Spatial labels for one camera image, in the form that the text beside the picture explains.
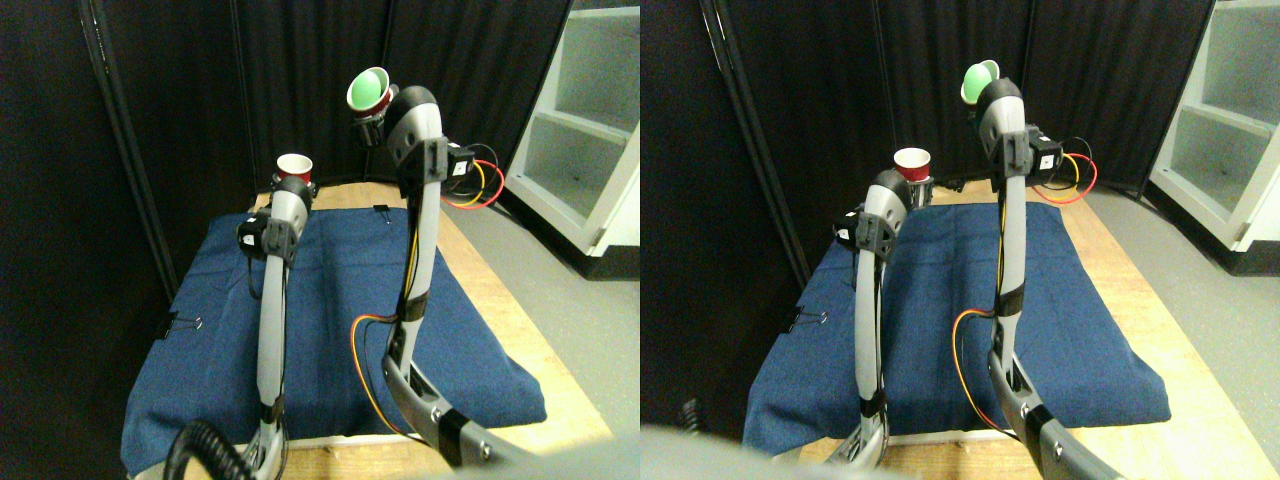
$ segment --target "cable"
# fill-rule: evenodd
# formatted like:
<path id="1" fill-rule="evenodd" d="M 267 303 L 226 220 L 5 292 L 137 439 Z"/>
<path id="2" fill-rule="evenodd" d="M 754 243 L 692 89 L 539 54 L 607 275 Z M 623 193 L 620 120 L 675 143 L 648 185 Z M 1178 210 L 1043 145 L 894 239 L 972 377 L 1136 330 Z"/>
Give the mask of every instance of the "cable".
<path id="1" fill-rule="evenodd" d="M 484 145 L 484 143 L 471 143 L 471 145 L 467 145 L 466 147 L 467 148 L 471 148 L 471 147 L 484 147 L 490 154 L 493 154 L 493 164 L 494 165 L 502 165 L 502 161 L 498 161 L 498 152 L 493 151 L 493 147 L 490 147 L 488 145 Z M 507 165 L 506 169 L 509 170 L 511 165 Z"/>
<path id="2" fill-rule="evenodd" d="M 989 311 L 978 310 L 978 308 L 969 308 L 969 310 L 965 310 L 965 311 L 960 312 L 960 316 L 956 317 L 956 321 L 954 324 L 951 324 L 951 360 L 955 361 L 955 364 L 956 364 L 956 375 L 960 376 L 960 388 L 964 389 L 964 396 L 965 396 L 965 398 L 969 399 L 969 406 L 973 407 L 974 412 L 978 412 L 978 417 L 982 419 L 982 421 L 986 422 L 987 426 L 991 426 L 992 430 L 1000 431 L 1000 433 L 1002 433 L 1005 435 L 1009 435 L 1009 438 L 1011 438 L 1014 440 L 1018 440 L 1018 435 L 1014 435 L 1014 434 L 1011 434 L 1011 433 L 1005 431 L 1004 429 L 1001 429 L 998 425 L 996 425 L 996 422 L 991 421 L 991 419 L 987 417 L 987 413 L 983 413 L 982 408 L 978 408 L 978 404 L 974 403 L 974 401 L 973 401 L 973 396 L 969 394 L 969 384 L 966 384 L 964 381 L 964 370 L 960 369 L 960 355 L 956 353 L 956 329 L 960 328 L 960 320 L 964 320 L 964 317 L 969 316 L 970 314 L 975 314 L 975 315 L 979 315 L 979 316 L 987 317 L 987 319 L 992 317 L 992 312 L 989 312 Z"/>
<path id="3" fill-rule="evenodd" d="M 1041 193 L 1041 197 L 1043 197 L 1044 200 L 1064 201 L 1064 200 L 1066 200 L 1066 197 L 1070 197 L 1071 195 L 1076 193 L 1075 192 L 1075 187 L 1080 184 L 1080 166 L 1075 164 L 1075 157 L 1073 157 L 1070 155 L 1062 154 L 1062 159 L 1071 161 L 1071 168 L 1075 169 L 1075 182 L 1071 183 L 1071 187 L 1070 187 L 1071 193 L 1065 193 L 1065 195 L 1057 196 L 1057 197 L 1050 197 L 1050 196 L 1046 196 L 1044 193 Z"/>
<path id="4" fill-rule="evenodd" d="M 387 416 L 383 415 L 383 408 L 380 406 L 378 406 L 378 401 L 374 399 L 374 393 L 369 389 L 369 381 L 365 380 L 365 369 L 362 366 L 360 366 L 360 351 L 356 348 L 356 329 L 360 326 L 360 323 L 362 320 L 370 320 L 370 319 L 374 320 L 374 321 L 378 321 L 378 323 L 383 323 L 383 324 L 388 324 L 388 323 L 394 323 L 396 321 L 396 316 L 394 315 L 393 316 L 361 315 L 361 316 L 357 316 L 356 320 L 351 323 L 351 360 L 353 360 L 356 362 L 356 374 L 360 375 L 360 385 L 365 388 L 365 396 L 369 397 L 369 403 L 374 406 L 374 411 L 378 412 L 378 417 L 383 420 L 383 425 L 387 425 L 388 429 L 392 429 L 392 431 L 394 431 L 394 433 L 397 433 L 397 434 L 399 434 L 399 435 L 402 435 L 402 436 L 404 436 L 407 439 L 411 439 L 413 442 L 417 442 L 417 443 L 421 443 L 424 445 L 430 447 L 430 444 L 426 443 L 426 440 L 422 440 L 422 439 L 415 438 L 415 436 L 410 436 L 408 434 L 401 431 L 401 429 L 396 428 L 396 425 L 393 425 L 390 421 L 388 421 Z"/>
<path id="5" fill-rule="evenodd" d="M 1052 189 L 1052 191 L 1059 191 L 1059 192 L 1065 191 L 1065 189 L 1074 191 L 1075 187 L 1080 186 L 1080 166 L 1075 164 L 1075 159 L 1073 159 L 1071 156 L 1064 154 L 1062 155 L 1062 160 L 1070 160 L 1071 161 L 1071 168 L 1075 169 L 1075 182 L 1071 182 L 1071 184 L 1061 186 L 1061 187 L 1052 187 L 1052 186 L 1050 186 L 1050 182 L 1053 182 L 1053 177 L 1057 177 L 1057 172 L 1062 169 L 1062 163 L 1059 161 L 1057 168 L 1053 169 L 1053 174 L 1048 175 L 1048 179 L 1044 180 L 1044 184 L 1042 186 L 1042 187 L 1044 187 L 1044 189 Z"/>
<path id="6" fill-rule="evenodd" d="M 502 174 L 502 169 L 499 169 L 498 165 L 494 165 L 494 164 L 484 161 L 484 160 L 474 160 L 474 161 L 476 164 L 480 164 L 480 165 L 489 165 L 490 168 L 493 168 L 493 172 L 498 173 L 498 191 L 494 192 L 493 196 L 489 197 L 488 201 L 485 201 L 484 204 L 480 204 L 480 205 L 472 205 L 472 206 L 457 206 L 457 205 L 454 205 L 454 206 L 457 206 L 458 209 L 462 209 L 462 210 L 476 210 L 476 209 L 484 209 L 484 207 L 489 206 L 490 204 L 493 204 L 494 200 L 498 200 L 498 196 L 502 195 L 502 189 L 507 187 L 507 177 Z"/>
<path id="7" fill-rule="evenodd" d="M 1044 198 L 1050 204 L 1066 205 L 1066 204 L 1075 202 L 1075 201 L 1078 201 L 1080 198 L 1084 198 L 1085 195 L 1089 195 L 1089 191 L 1093 189 L 1093 186 L 1098 183 L 1098 166 L 1093 164 L 1092 159 L 1089 159 L 1088 156 L 1080 155 L 1080 154 L 1065 154 L 1065 155 L 1070 156 L 1070 157 L 1080 157 L 1080 159 L 1084 159 L 1085 161 L 1088 161 L 1089 166 L 1093 168 L 1093 179 L 1089 180 L 1089 187 L 1088 188 L 1085 188 L 1079 195 L 1071 197 L 1070 200 L 1065 200 L 1065 201 L 1064 200 L 1053 200 L 1053 198 L 1046 197 L 1044 193 L 1039 191 L 1039 188 L 1032 187 L 1032 189 L 1036 191 L 1036 195 L 1039 195 L 1041 198 Z"/>
<path id="8" fill-rule="evenodd" d="M 484 178 L 484 169 L 483 169 L 483 168 L 480 168 L 480 164 L 479 164 L 479 163 L 476 163 L 476 160 L 474 160 L 474 159 L 471 160 L 471 164 L 472 164 L 472 165 L 475 165 L 475 166 L 476 166 L 476 172 L 479 172 L 479 173 L 480 173 L 480 191 L 479 191 L 479 192 L 476 192 L 476 197 L 475 197 L 475 198 L 471 198 L 471 201 L 468 201 L 468 202 L 466 202 L 466 204 L 462 204 L 462 205 L 458 205 L 458 204 L 454 204 L 454 202 L 451 202 L 451 201 L 448 201 L 448 200 L 445 200 L 445 201 L 444 201 L 445 204 L 449 204 L 449 205 L 453 205 L 453 206 L 456 206 L 456 207 L 460 207 L 460 209 L 461 209 L 461 207 L 465 207 L 465 206 L 467 206 L 467 205 L 471 205 L 471 204 L 475 204 L 475 202 L 480 201 L 480 197 L 481 197 L 481 196 L 484 196 L 484 187 L 485 187 L 485 178 Z"/>

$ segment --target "blue fabric mat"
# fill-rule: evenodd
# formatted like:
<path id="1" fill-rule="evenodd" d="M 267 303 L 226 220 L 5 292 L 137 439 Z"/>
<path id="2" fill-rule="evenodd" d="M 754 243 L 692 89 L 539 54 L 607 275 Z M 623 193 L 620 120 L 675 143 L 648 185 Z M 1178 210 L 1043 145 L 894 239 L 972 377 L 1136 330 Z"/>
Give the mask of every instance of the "blue fabric mat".
<path id="1" fill-rule="evenodd" d="M 1061 212 L 1042 204 L 1027 209 L 1027 297 L 1016 348 L 1050 411 L 1069 428 L 1169 420 L 1164 380 L 1129 349 Z M 997 241 L 993 204 L 931 206 L 904 224 L 882 289 L 891 434 L 983 428 L 956 378 L 951 323 L 965 308 L 991 308 Z M 846 438 L 858 425 L 851 269 L 852 253 L 832 243 L 797 302 L 829 319 L 778 337 L 751 385 L 745 444 L 778 454 Z M 991 320 L 964 320 L 956 335 L 974 402 L 1007 426 L 986 371 Z"/>
<path id="2" fill-rule="evenodd" d="M 387 215 L 390 225 L 372 209 L 319 210 L 302 234 L 285 293 L 284 419 L 291 439 L 390 433 L 365 397 L 349 343 L 356 316 L 396 311 L 407 214 L 393 209 Z M 252 279 L 261 292 L 264 262 L 255 261 L 247 275 L 234 238 L 247 216 L 210 223 L 172 308 L 182 317 L 202 317 L 204 326 L 156 340 L 138 374 L 120 447 L 131 475 L 163 462 L 178 429 L 191 420 L 212 422 L 236 443 L 248 442 L 257 429 L 259 301 L 246 282 Z M 439 252 L 422 321 L 413 360 L 458 411 L 489 428 L 547 419 L 538 380 L 507 357 Z M 371 324 L 357 344 L 383 411 L 407 430 L 380 374 L 389 332 L 389 325 Z"/>

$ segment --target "yellow wire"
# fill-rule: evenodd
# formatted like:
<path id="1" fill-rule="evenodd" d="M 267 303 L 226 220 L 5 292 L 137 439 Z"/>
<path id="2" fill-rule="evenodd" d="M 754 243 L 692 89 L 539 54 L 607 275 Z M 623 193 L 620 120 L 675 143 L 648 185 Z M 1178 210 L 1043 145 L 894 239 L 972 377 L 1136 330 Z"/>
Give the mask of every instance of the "yellow wire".
<path id="1" fill-rule="evenodd" d="M 987 417 L 987 413 L 983 413 L 982 410 L 978 408 L 978 403 L 974 403 L 973 396 L 969 394 L 969 384 L 964 381 L 964 371 L 960 370 L 960 355 L 956 353 L 956 329 L 960 326 L 960 320 L 963 320 L 969 314 L 987 315 L 987 312 L 978 308 L 969 308 L 960 312 L 960 316 L 956 317 L 956 321 L 951 324 L 951 360 L 955 361 L 956 364 L 956 375 L 960 376 L 960 388 L 964 389 L 964 396 L 965 398 L 969 399 L 969 406 L 973 407 L 973 411 L 977 412 L 978 416 L 984 422 L 987 422 L 987 425 L 991 425 L 992 429 L 1000 430 L 1000 428 L 996 426 L 996 424 L 991 421 L 989 417 Z"/>
<path id="2" fill-rule="evenodd" d="M 360 323 L 367 319 L 385 317 L 376 315 L 361 315 L 356 317 L 356 321 L 351 323 L 351 360 L 356 362 L 356 372 L 360 374 L 360 385 L 365 388 L 365 396 L 369 397 L 369 404 L 374 406 L 374 411 L 378 412 L 378 417 L 383 420 L 383 425 L 387 425 L 387 428 L 392 429 L 392 431 L 403 435 L 403 433 L 397 429 L 396 425 L 392 425 L 392 422 L 387 420 L 387 416 L 383 415 L 383 410 L 378 406 L 378 401 L 374 399 L 374 393 L 369 390 L 369 383 L 365 381 L 365 370 L 360 367 L 360 351 L 356 349 L 356 326 L 360 326 Z"/>
<path id="3" fill-rule="evenodd" d="M 1075 183 L 1071 186 L 1071 193 L 1064 193 L 1061 197 L 1044 196 L 1048 200 L 1064 201 L 1075 195 L 1075 186 L 1080 184 L 1080 166 L 1075 164 L 1075 157 L 1070 155 L 1062 155 L 1062 159 L 1071 160 L 1071 168 L 1075 169 Z"/>
<path id="4" fill-rule="evenodd" d="M 471 198 L 471 201 L 470 201 L 470 202 L 466 202 L 466 204 L 462 204 L 462 205 L 453 205 L 453 206 L 467 206 L 467 205 L 472 205 L 472 204 L 475 204 L 475 202 L 480 201 L 480 196 L 483 196 L 483 195 L 484 195 L 484 187 L 485 187 L 485 184 L 484 184 L 484 169 L 483 169 L 483 168 L 480 168 L 480 164 L 477 164 L 477 163 L 476 163 L 475 160 L 471 160 L 471 164 L 476 166 L 476 172 L 480 172 L 480 193 L 476 193 L 476 197 L 475 197 L 475 198 Z"/>
<path id="5" fill-rule="evenodd" d="M 408 248 L 408 271 L 404 274 L 404 300 L 408 300 L 408 288 L 413 283 L 413 269 L 417 268 L 417 228 L 413 229 L 413 239 L 410 242 Z"/>

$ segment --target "wooden platform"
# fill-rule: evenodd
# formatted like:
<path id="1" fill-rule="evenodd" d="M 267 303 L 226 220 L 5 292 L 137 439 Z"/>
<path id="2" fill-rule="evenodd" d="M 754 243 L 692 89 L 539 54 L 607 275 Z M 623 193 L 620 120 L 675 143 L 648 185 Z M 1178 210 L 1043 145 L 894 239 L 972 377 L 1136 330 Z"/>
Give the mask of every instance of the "wooden platform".
<path id="1" fill-rule="evenodd" d="M 255 209 L 266 201 L 265 193 L 259 196 Z M 361 209 L 372 205 L 404 207 L 404 200 L 394 186 L 352 183 L 321 188 L 312 209 Z M 440 215 L 439 250 L 507 355 L 538 379 L 547 398 L 547 421 L 493 431 L 535 453 L 612 438 L 600 413 L 538 332 L 538 326 L 447 215 Z M 449 471 L 439 453 L 397 435 L 301 440 L 292 445 L 285 479 L 406 479 Z M 207 479 L 195 466 L 189 468 L 187 477 Z"/>
<path id="2" fill-rule="evenodd" d="M 1030 189 L 1027 198 L 1043 202 Z M 964 193 L 938 188 L 933 204 L 995 201 L 989 182 L 982 180 Z M 1071 434 L 1130 479 L 1277 477 L 1199 353 L 1087 200 L 1060 209 L 1080 262 L 1120 330 L 1165 379 L 1172 412 L 1162 424 L 1071 429 Z M 800 461 L 823 461 L 838 444 L 814 442 L 801 451 Z M 924 479 L 1039 479 L 1027 449 L 1011 439 L 891 447 L 883 466 Z"/>

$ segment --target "black curtain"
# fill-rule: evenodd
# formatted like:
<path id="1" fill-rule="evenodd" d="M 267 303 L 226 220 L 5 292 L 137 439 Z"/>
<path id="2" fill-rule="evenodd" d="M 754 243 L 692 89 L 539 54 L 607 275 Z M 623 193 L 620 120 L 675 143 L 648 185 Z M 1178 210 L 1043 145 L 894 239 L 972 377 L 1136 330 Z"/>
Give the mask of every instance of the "black curtain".
<path id="1" fill-rule="evenodd" d="M 182 279 L 209 221 L 244 211 L 253 200 L 233 4 L 146 0 L 102 6 L 99 20 L 109 27 L 133 141 Z"/>
<path id="2" fill-rule="evenodd" d="M 696 3 L 645 4 L 640 420 L 741 438 L 746 394 L 800 294 Z"/>
<path id="3" fill-rule="evenodd" d="M 969 65 L 987 59 L 1000 64 L 1001 76 L 1021 84 L 1030 3 L 878 4 L 896 147 L 929 151 L 929 173 L 942 180 L 989 177 L 992 168 L 966 122 L 960 84 Z M 876 160 L 892 165 L 891 157 Z"/>
<path id="4" fill-rule="evenodd" d="M 0 51 L 0 477 L 120 477 L 168 298 L 77 3 L 6 3 Z"/>
<path id="5" fill-rule="evenodd" d="M 1181 99 L 1212 0 L 1036 0 L 1027 119 L 1084 137 L 1098 183 L 1140 192 Z"/>
<path id="6" fill-rule="evenodd" d="M 833 239 L 832 220 L 893 166 L 876 14 L 860 1 L 728 5 L 740 74 L 810 271 Z"/>
<path id="7" fill-rule="evenodd" d="M 387 69 L 393 82 L 421 84 L 435 95 L 451 141 L 489 145 L 506 168 L 541 91 L 570 4 L 396 3 Z M 374 159 L 372 166 L 374 174 L 392 174 L 385 157 Z"/>
<path id="8" fill-rule="evenodd" d="M 358 182 L 365 152 L 351 134 L 347 86 L 383 60 L 389 0 L 233 4 L 257 184 L 265 187 L 275 159 L 291 152 L 315 161 L 314 182 Z M 230 41 L 220 47 L 234 51 Z M 403 74 L 389 72 L 393 82 L 403 84 Z"/>

